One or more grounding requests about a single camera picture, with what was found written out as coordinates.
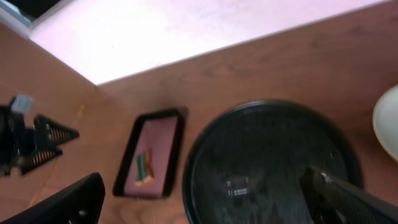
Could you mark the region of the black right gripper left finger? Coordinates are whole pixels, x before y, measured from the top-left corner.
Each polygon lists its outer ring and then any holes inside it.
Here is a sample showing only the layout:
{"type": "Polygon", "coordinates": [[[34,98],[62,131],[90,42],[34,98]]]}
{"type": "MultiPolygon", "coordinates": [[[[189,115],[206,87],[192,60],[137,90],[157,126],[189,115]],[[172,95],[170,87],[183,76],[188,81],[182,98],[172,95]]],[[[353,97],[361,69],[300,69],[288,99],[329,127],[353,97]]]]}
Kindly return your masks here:
{"type": "Polygon", "coordinates": [[[3,224],[97,224],[104,202],[102,177],[94,172],[76,181],[33,207],[14,215],[3,224]]]}

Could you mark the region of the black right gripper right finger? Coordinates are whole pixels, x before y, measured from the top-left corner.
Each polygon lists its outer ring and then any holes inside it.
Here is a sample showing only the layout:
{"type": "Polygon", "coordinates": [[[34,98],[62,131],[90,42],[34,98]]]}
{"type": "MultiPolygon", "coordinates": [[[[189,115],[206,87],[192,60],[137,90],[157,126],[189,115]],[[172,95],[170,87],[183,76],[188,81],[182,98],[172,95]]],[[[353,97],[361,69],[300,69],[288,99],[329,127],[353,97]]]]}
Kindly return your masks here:
{"type": "Polygon", "coordinates": [[[300,178],[314,223],[397,224],[397,207],[314,166],[300,178]]]}

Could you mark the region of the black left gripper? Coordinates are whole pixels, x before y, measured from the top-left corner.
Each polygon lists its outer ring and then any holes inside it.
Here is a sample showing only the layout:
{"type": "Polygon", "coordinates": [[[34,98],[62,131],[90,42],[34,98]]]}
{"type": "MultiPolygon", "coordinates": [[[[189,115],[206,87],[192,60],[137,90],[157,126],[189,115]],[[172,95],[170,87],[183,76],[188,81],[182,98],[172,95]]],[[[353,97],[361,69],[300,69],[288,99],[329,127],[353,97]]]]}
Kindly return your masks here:
{"type": "Polygon", "coordinates": [[[79,137],[77,130],[41,114],[34,118],[34,131],[27,129],[22,114],[1,106],[1,177],[9,176],[14,167],[26,175],[63,154],[60,149],[35,152],[35,143],[37,147],[57,147],[79,137]]]}

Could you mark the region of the orange green scrub sponge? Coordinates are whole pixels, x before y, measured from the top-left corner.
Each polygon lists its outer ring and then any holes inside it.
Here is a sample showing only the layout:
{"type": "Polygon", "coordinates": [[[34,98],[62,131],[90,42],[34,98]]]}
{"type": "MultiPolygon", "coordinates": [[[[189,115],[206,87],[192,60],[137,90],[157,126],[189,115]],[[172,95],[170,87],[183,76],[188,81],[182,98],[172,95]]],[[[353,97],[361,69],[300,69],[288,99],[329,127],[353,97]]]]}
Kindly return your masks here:
{"type": "Polygon", "coordinates": [[[140,153],[135,158],[137,172],[135,185],[140,186],[153,180],[154,173],[152,170],[152,154],[150,150],[140,153]]]}

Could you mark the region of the light green plate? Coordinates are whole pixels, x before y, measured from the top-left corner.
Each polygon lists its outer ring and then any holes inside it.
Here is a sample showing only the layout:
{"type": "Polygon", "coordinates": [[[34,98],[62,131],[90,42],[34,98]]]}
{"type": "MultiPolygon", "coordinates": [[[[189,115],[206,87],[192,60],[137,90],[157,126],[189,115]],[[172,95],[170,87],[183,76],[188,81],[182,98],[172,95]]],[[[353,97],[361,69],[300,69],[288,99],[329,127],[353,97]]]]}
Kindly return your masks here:
{"type": "Polygon", "coordinates": [[[382,148],[397,162],[397,86],[378,99],[373,111],[373,129],[382,148]]]}

